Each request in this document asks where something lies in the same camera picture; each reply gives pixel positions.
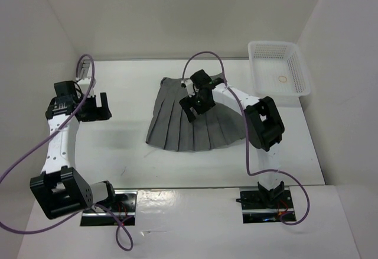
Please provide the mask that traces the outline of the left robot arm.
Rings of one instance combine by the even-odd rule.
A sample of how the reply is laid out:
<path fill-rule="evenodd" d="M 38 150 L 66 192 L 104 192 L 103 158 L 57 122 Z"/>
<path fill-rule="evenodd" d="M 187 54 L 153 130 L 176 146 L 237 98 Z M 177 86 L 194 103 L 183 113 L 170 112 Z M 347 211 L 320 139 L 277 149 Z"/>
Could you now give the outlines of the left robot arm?
<path fill-rule="evenodd" d="M 115 190 L 107 180 L 88 184 L 76 170 L 76 136 L 82 122 L 111 118 L 107 94 L 100 93 L 97 106 L 94 78 L 54 84 L 56 96 L 45 112 L 51 140 L 41 174 L 30 180 L 30 189 L 48 219 L 90 209 L 97 204 L 112 211 L 118 203 Z"/>

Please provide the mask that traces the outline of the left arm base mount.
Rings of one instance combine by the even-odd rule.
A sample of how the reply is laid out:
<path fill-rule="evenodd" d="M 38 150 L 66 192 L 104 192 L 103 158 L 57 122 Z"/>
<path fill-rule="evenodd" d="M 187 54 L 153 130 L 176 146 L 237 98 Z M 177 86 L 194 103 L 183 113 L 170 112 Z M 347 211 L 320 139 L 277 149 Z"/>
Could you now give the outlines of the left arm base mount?
<path fill-rule="evenodd" d="M 115 189 L 115 202 L 106 207 L 120 220 L 124 226 L 135 225 L 135 213 L 138 192 L 136 190 Z M 115 226 L 117 222 L 111 214 L 101 208 L 94 207 L 82 212 L 80 226 Z"/>

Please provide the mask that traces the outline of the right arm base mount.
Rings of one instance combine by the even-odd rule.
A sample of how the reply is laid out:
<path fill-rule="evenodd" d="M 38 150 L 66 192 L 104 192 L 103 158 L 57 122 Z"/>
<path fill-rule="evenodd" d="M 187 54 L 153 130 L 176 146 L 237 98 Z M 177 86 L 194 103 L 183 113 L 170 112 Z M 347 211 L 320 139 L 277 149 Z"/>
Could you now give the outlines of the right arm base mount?
<path fill-rule="evenodd" d="M 263 203 L 257 187 L 240 189 L 236 202 L 241 205 L 244 224 L 280 222 L 296 222 L 294 204 L 289 189 L 269 205 Z"/>

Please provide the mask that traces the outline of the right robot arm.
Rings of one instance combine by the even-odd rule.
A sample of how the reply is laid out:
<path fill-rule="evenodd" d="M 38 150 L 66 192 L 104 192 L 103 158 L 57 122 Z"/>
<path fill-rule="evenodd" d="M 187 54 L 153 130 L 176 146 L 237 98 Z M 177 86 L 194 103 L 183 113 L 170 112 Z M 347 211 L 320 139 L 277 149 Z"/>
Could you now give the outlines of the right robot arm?
<path fill-rule="evenodd" d="M 266 208 L 273 207 L 284 192 L 284 182 L 278 176 L 279 143 L 285 127 L 274 100 L 267 96 L 258 98 L 228 85 L 220 77 L 211 78 L 204 70 L 182 79 L 181 87 L 187 95 L 180 105 L 193 122 L 196 115 L 209 111 L 217 104 L 240 114 L 246 130 L 246 149 L 253 146 L 258 154 L 259 202 Z"/>

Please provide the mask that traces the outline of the grey pleated skirt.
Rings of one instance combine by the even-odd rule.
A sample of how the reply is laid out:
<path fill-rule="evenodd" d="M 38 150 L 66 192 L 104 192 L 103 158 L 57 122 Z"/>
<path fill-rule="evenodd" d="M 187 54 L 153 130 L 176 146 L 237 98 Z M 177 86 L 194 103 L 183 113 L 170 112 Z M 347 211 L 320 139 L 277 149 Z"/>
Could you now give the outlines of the grey pleated skirt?
<path fill-rule="evenodd" d="M 146 143 L 176 152 L 206 151 L 222 148 L 245 138 L 241 115 L 216 104 L 189 122 L 179 101 L 187 95 L 180 79 L 165 77 L 160 82 Z"/>

